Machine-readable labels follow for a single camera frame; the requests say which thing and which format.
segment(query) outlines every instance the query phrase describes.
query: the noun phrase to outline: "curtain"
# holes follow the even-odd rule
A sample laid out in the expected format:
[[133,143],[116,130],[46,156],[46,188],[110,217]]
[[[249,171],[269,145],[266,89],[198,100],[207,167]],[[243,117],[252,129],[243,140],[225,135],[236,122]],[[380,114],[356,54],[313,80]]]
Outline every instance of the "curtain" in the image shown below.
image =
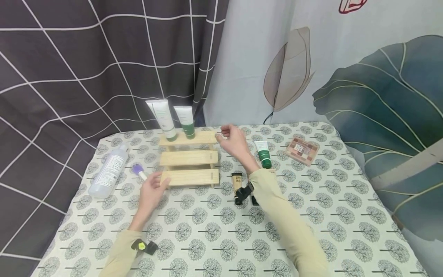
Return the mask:
[[100,138],[158,129],[145,100],[204,124],[228,1],[2,1],[0,268],[32,271]]

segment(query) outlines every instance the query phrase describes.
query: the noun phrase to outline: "purple brush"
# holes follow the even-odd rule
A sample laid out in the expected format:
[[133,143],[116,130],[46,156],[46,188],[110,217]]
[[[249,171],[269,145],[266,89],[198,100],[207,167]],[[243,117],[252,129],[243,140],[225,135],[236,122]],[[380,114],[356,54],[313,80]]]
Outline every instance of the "purple brush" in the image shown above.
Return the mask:
[[132,167],[132,172],[140,176],[143,179],[143,181],[146,181],[146,179],[148,178],[146,174],[143,172],[143,167],[141,166],[141,164],[135,164]]

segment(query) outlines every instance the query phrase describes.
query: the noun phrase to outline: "black object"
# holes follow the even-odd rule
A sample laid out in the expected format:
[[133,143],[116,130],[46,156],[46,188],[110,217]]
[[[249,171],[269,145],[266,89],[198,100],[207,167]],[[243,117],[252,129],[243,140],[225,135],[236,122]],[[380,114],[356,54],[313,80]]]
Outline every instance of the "black object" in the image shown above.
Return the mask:
[[254,186],[252,185],[251,182],[249,182],[246,187],[239,188],[235,192],[235,195],[238,197],[238,199],[240,201],[243,202],[243,200],[245,200],[251,194],[251,192],[253,192],[253,191],[254,191]]
[[257,202],[257,199],[255,199],[255,196],[251,195],[251,201],[253,206],[260,206]]
[[141,239],[137,239],[131,245],[131,248],[134,250],[143,251],[152,256],[154,255],[155,251],[158,249],[158,246],[155,244],[155,242],[149,242],[148,244],[146,244]]

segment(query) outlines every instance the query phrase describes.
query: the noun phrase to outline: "eyeshadow palette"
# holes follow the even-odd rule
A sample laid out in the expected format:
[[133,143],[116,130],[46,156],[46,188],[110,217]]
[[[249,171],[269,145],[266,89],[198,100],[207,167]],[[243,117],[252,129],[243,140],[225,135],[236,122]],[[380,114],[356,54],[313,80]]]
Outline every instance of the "eyeshadow palette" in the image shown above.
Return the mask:
[[290,158],[310,166],[315,158],[315,155],[317,155],[318,150],[318,146],[295,137],[284,153]]

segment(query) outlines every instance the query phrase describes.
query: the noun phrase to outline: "patterned tablecloth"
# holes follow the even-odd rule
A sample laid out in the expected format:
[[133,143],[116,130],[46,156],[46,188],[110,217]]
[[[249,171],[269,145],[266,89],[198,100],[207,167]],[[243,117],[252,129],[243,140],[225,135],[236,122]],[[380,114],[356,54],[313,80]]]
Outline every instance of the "patterned tablecloth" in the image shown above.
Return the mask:
[[[322,122],[240,126],[256,154],[254,140],[268,140],[281,192],[303,216],[325,251],[333,276],[426,276],[335,129]],[[219,127],[205,127],[202,130]],[[160,130],[111,135],[96,154],[44,259],[33,276],[97,276],[119,231],[138,206],[142,180],[130,168],[161,170]],[[310,167],[283,154],[292,137],[320,146]],[[130,146],[113,195],[93,199],[87,189],[107,155]],[[159,249],[140,255],[128,276],[254,277],[297,276],[272,222],[250,199],[233,203],[232,172],[244,168],[216,145],[220,186],[179,187],[165,194],[144,229]],[[191,148],[207,149],[207,145]]]

